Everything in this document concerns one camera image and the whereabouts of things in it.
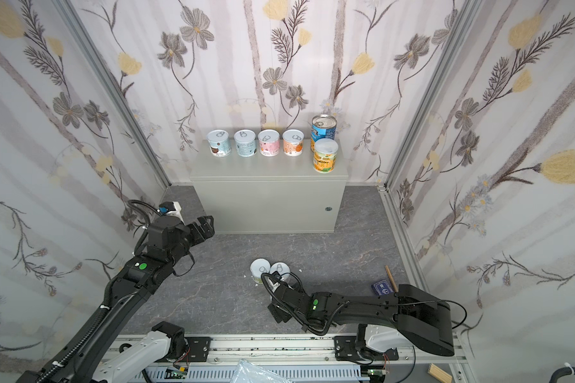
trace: light blue can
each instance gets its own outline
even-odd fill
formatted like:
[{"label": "light blue can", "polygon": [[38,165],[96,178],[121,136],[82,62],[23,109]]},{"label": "light blue can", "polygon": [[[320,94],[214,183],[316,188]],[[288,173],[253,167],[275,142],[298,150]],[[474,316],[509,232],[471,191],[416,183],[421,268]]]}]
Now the light blue can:
[{"label": "light blue can", "polygon": [[249,129],[236,132],[234,143],[237,147],[237,154],[241,157],[251,157],[257,151],[256,134]]},{"label": "light blue can", "polygon": [[211,147],[211,153],[215,157],[225,157],[230,154],[230,140],[228,132],[216,130],[207,134],[207,141]]}]

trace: plastic bag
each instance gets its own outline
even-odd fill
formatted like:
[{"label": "plastic bag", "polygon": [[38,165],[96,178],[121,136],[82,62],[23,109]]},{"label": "plastic bag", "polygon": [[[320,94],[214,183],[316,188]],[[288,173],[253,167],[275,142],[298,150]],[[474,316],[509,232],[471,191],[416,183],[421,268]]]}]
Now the plastic bag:
[{"label": "plastic bag", "polygon": [[241,359],[230,383],[292,383],[292,381]]}]

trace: zip tie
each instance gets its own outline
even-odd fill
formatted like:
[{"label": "zip tie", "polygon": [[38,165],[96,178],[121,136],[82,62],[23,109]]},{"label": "zip tie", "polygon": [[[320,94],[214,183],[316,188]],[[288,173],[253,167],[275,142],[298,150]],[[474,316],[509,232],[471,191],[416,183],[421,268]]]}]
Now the zip tie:
[{"label": "zip tie", "polygon": [[564,365],[571,369],[571,375],[575,375],[575,370],[573,369],[573,367],[570,364],[568,364],[567,362],[564,362]]}]

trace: floral wallpaper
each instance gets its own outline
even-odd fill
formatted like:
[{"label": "floral wallpaper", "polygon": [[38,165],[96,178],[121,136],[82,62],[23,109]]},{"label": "floral wallpaper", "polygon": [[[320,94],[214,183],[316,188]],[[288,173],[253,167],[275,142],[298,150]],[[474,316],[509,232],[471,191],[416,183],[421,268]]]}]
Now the floral wallpaper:
[{"label": "floral wallpaper", "polygon": [[52,4],[0,0],[0,382],[95,310],[141,226],[124,201],[161,198],[130,136]]},{"label": "floral wallpaper", "polygon": [[338,121],[350,181],[382,183],[460,0],[73,0],[172,182],[202,140]]},{"label": "floral wallpaper", "polygon": [[483,2],[391,193],[479,381],[575,366],[575,1]]}]

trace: yellow can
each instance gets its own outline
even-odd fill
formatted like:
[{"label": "yellow can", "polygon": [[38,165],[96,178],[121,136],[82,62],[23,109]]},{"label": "yellow can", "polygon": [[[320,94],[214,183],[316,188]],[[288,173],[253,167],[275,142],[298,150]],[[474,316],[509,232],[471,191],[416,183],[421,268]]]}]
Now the yellow can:
[{"label": "yellow can", "polygon": [[337,152],[338,143],[335,140],[319,139],[315,141],[313,168],[320,173],[331,172],[337,160]]}]

